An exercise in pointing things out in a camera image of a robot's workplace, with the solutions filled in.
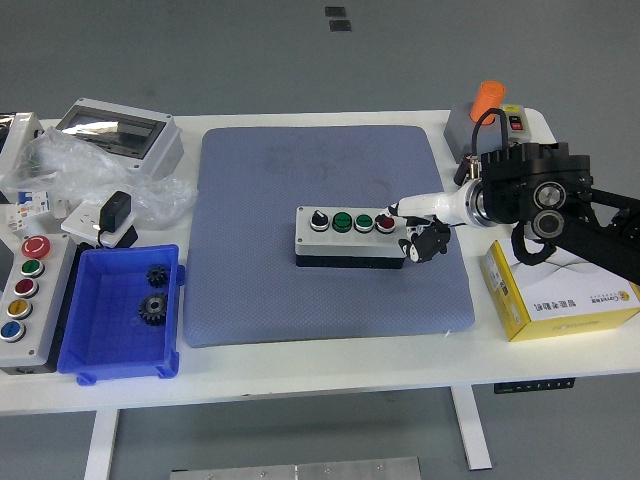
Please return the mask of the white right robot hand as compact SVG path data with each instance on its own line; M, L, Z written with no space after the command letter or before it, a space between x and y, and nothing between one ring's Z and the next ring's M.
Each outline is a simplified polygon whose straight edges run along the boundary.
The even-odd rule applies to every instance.
M469 207L459 193L405 197L381 211L375 222L382 226L392 217L406 220L406 238L398 244L404 255L415 263L430 261L437 253L445 254L451 227L471 222Z

